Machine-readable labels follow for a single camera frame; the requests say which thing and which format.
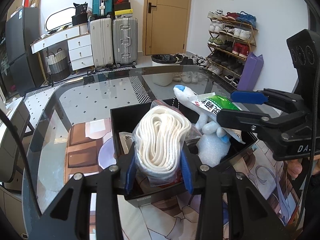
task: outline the snack packet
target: snack packet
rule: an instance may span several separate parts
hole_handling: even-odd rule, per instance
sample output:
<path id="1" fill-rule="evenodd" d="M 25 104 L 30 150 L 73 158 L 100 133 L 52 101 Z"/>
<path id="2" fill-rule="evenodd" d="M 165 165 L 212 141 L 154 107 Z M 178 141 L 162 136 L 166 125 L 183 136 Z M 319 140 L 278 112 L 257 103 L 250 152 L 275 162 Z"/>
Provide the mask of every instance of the snack packet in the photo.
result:
<path id="1" fill-rule="evenodd" d="M 201 108 L 212 120 L 217 121 L 217 114 L 223 108 L 239 110 L 240 109 L 234 105 L 229 99 L 223 96 L 218 96 L 215 93 L 208 93 L 202 95 L 195 95 L 188 98 L 191 103 Z M 235 129 L 224 128 L 228 134 L 230 134 L 238 142 L 242 141 L 241 131 Z"/>

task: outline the metal screw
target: metal screw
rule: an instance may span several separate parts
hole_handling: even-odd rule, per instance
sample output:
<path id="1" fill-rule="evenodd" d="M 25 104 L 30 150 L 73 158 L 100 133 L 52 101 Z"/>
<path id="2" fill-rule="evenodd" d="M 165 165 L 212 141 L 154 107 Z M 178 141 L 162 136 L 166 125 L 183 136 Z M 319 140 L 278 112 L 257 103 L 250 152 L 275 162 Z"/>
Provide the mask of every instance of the metal screw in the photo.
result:
<path id="1" fill-rule="evenodd" d="M 208 165 L 202 164 L 202 165 L 200 166 L 200 169 L 201 169 L 201 171 L 208 171 L 210 168 L 209 168 Z"/>
<path id="2" fill-rule="evenodd" d="M 281 137 L 282 137 L 283 139 L 285 139 L 285 140 L 289 140 L 289 135 L 286 134 L 286 133 L 282 133 L 282 134 L 281 134 Z"/>
<path id="3" fill-rule="evenodd" d="M 109 171 L 111 171 L 111 172 L 115 172 L 115 171 L 117 171 L 119 169 L 119 167 L 117 166 L 117 165 L 111 165 L 110 167 L 109 167 Z"/>
<path id="4" fill-rule="evenodd" d="M 236 177 L 237 177 L 237 179 L 243 179 L 245 177 L 245 175 L 242 172 L 237 172 Z"/>
<path id="5" fill-rule="evenodd" d="M 75 180 L 79 180 L 79 179 L 82 179 L 82 174 L 81 173 L 76 173 L 75 175 L 73 175 L 73 178 L 75 179 Z"/>

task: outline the white suitcase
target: white suitcase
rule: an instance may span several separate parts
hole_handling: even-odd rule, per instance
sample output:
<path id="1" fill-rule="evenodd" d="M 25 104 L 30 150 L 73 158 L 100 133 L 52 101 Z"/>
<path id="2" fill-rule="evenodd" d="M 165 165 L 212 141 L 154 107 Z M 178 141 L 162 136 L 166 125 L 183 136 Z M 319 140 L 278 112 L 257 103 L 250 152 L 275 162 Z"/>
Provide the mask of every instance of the white suitcase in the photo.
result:
<path id="1" fill-rule="evenodd" d="M 110 18 L 90 22 L 93 62 L 96 67 L 113 65 L 112 24 Z"/>

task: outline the silver suitcase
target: silver suitcase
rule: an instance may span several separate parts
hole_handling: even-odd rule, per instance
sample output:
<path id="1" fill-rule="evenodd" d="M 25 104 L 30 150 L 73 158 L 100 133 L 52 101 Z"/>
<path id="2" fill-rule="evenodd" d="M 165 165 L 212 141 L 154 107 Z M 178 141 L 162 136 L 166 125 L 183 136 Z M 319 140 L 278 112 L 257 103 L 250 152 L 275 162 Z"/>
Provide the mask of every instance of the silver suitcase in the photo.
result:
<path id="1" fill-rule="evenodd" d="M 133 17 L 115 19 L 112 31 L 116 67 L 128 64 L 135 66 L 138 57 L 138 20 Z"/>
<path id="2" fill-rule="evenodd" d="M 96 67 L 113 65 L 111 19 L 90 22 L 93 62 Z"/>

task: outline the purple bag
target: purple bag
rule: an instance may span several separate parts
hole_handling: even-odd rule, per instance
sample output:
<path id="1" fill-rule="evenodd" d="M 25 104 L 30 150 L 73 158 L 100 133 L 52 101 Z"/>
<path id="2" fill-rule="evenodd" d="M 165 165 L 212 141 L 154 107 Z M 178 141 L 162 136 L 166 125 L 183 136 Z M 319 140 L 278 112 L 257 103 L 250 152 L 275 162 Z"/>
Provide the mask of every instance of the purple bag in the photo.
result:
<path id="1" fill-rule="evenodd" d="M 263 66 L 263 56 L 256 56 L 250 52 L 238 84 L 238 90 L 252 91 L 257 83 Z"/>

